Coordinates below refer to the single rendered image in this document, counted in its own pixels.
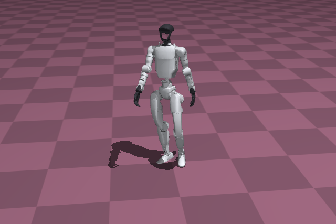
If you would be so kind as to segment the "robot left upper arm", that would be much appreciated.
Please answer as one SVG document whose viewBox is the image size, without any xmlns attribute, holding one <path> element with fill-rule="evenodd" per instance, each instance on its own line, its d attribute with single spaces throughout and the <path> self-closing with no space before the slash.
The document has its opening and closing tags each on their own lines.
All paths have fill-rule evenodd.
<svg viewBox="0 0 336 224">
<path fill-rule="evenodd" d="M 184 47 L 176 47 L 175 52 L 177 56 L 180 58 L 181 64 L 183 66 L 182 72 L 184 76 L 190 74 L 190 70 L 188 67 L 188 59 L 187 59 L 187 51 Z"/>
</svg>

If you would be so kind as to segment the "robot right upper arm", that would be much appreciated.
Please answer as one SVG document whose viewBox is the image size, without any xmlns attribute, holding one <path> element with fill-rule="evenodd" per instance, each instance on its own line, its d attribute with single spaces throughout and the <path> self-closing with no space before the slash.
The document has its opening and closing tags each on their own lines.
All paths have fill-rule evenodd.
<svg viewBox="0 0 336 224">
<path fill-rule="evenodd" d="M 154 58 L 154 48 L 155 46 L 149 46 L 147 49 L 145 65 L 142 67 L 142 71 L 145 73 L 149 73 L 152 70 L 151 66 L 152 66 L 153 58 Z"/>
</svg>

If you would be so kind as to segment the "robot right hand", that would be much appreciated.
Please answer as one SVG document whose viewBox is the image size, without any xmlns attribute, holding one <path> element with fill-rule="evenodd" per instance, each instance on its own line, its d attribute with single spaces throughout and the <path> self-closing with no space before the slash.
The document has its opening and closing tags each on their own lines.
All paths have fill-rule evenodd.
<svg viewBox="0 0 336 224">
<path fill-rule="evenodd" d="M 138 87 L 137 87 L 137 89 L 136 89 L 136 93 L 135 93 L 135 95 L 134 95 L 134 104 L 135 104 L 136 106 L 138 106 L 138 107 L 140 107 L 140 106 L 138 105 L 138 100 L 139 100 L 139 97 L 140 97 L 140 93 L 142 93 L 142 91 L 141 91 L 141 85 L 138 85 Z"/>
</svg>

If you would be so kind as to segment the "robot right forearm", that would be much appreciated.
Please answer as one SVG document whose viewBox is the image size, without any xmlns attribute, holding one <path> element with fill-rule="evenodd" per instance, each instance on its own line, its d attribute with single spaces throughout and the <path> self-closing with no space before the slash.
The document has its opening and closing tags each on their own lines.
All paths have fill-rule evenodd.
<svg viewBox="0 0 336 224">
<path fill-rule="evenodd" d="M 141 85 L 141 91 L 144 90 L 144 86 L 145 86 L 145 83 L 146 83 L 146 80 L 147 80 L 148 76 L 149 76 L 148 74 L 141 71 L 141 77 L 140 77 L 139 84 L 138 84 L 138 85 Z M 137 85 L 137 87 L 138 87 L 138 85 Z"/>
</svg>

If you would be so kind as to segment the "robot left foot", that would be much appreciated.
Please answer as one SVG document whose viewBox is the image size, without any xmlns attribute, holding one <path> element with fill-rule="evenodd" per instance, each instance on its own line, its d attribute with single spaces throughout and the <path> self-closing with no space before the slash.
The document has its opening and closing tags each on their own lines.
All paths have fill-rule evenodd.
<svg viewBox="0 0 336 224">
<path fill-rule="evenodd" d="M 179 150 L 178 150 L 179 152 Z M 178 166 L 179 167 L 184 167 L 185 166 L 185 163 L 186 163 L 186 160 L 185 160 L 185 154 L 184 154 L 184 149 L 183 149 L 183 153 L 178 153 L 178 159 L 177 159 L 177 162 L 178 162 Z"/>
</svg>

